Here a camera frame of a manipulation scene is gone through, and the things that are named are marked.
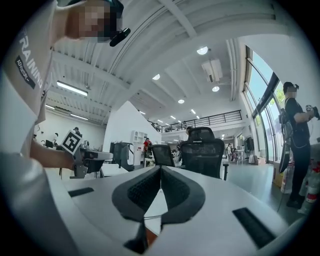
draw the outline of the gray t-shirt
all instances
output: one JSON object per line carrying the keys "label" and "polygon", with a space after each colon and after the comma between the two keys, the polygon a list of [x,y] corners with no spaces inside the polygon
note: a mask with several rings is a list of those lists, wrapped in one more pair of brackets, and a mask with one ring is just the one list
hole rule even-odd
{"label": "gray t-shirt", "polygon": [[[46,98],[51,85],[51,74],[48,77],[52,60],[51,30],[56,6],[55,0],[49,1],[33,15],[16,36],[2,65],[10,83],[5,86],[14,87],[38,117],[35,125],[46,119]],[[30,129],[21,149],[26,157],[30,155],[33,134],[34,127]]]}

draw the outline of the floor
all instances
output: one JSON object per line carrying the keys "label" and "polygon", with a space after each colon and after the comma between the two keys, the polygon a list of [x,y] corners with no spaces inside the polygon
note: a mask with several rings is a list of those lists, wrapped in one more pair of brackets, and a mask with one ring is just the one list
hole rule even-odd
{"label": "floor", "polygon": [[274,168],[271,164],[250,165],[231,162],[226,180],[269,205],[290,225],[304,215],[299,214],[297,209],[286,206],[290,194],[281,193],[280,188],[273,184],[273,173]]}

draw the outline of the forearm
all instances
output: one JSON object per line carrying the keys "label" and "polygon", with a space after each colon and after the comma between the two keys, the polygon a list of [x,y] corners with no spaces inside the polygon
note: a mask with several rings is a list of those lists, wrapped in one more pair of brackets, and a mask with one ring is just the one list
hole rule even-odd
{"label": "forearm", "polygon": [[73,168],[73,159],[66,151],[45,148],[32,140],[30,157],[36,159],[45,168]]}
{"label": "forearm", "polygon": [[309,122],[313,117],[315,116],[315,113],[313,110],[304,112],[304,113],[297,113],[294,115],[294,120],[297,124]]}

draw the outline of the railing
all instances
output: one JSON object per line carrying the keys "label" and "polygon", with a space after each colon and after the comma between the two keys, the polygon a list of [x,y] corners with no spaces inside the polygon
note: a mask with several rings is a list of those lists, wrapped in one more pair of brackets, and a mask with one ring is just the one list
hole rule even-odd
{"label": "railing", "polygon": [[151,125],[160,133],[169,133],[173,131],[181,131],[187,129],[187,127],[208,127],[212,125],[219,125],[234,121],[242,120],[241,110],[227,112],[223,114],[216,114],[207,117],[203,117],[200,119],[194,119],[189,121],[183,121],[181,123],[174,123],[171,125],[161,126],[157,123],[150,122]]}

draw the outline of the shirt patch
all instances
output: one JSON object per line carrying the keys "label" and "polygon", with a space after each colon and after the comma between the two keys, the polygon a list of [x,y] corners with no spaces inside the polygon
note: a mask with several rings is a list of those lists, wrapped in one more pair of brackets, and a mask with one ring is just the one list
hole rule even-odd
{"label": "shirt patch", "polygon": [[23,79],[26,81],[28,85],[31,86],[32,89],[35,88],[36,84],[35,82],[30,78],[29,74],[27,73],[24,63],[21,60],[20,55],[15,59],[15,64],[17,68],[19,69],[20,75],[23,77]]}

